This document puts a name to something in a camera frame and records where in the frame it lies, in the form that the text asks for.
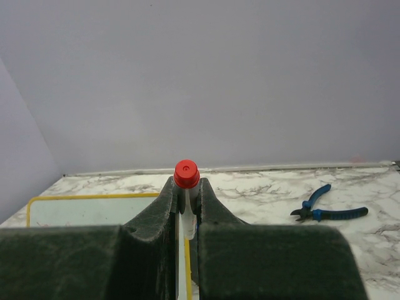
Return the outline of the red and white marker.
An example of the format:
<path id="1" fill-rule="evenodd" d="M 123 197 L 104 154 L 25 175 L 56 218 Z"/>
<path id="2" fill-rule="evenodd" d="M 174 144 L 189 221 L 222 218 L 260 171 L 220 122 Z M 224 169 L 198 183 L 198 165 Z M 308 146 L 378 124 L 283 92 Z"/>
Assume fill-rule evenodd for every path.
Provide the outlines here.
<path id="1" fill-rule="evenodd" d="M 176 164 L 174 183 L 177 192 L 177 202 L 181 213 L 184 237 L 192 240 L 197 228 L 197 198 L 199 194 L 200 173 L 196 163 L 184 159 Z"/>

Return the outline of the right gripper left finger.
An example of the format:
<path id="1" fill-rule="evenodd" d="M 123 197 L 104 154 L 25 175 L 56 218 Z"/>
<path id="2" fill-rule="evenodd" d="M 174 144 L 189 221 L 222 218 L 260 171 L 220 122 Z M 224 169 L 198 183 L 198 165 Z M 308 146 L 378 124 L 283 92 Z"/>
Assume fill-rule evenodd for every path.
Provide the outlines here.
<path id="1" fill-rule="evenodd" d="M 2 299 L 176 299 L 174 183 L 123 225 L 4 228 Z"/>

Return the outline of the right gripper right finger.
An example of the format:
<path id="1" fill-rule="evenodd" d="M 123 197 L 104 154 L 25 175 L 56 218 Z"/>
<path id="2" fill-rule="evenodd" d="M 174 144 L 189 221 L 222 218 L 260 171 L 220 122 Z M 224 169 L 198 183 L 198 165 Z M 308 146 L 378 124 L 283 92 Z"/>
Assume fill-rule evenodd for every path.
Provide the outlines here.
<path id="1" fill-rule="evenodd" d="M 199 186 L 201 299 L 367 299 L 355 257 L 336 229 L 253 225 Z"/>

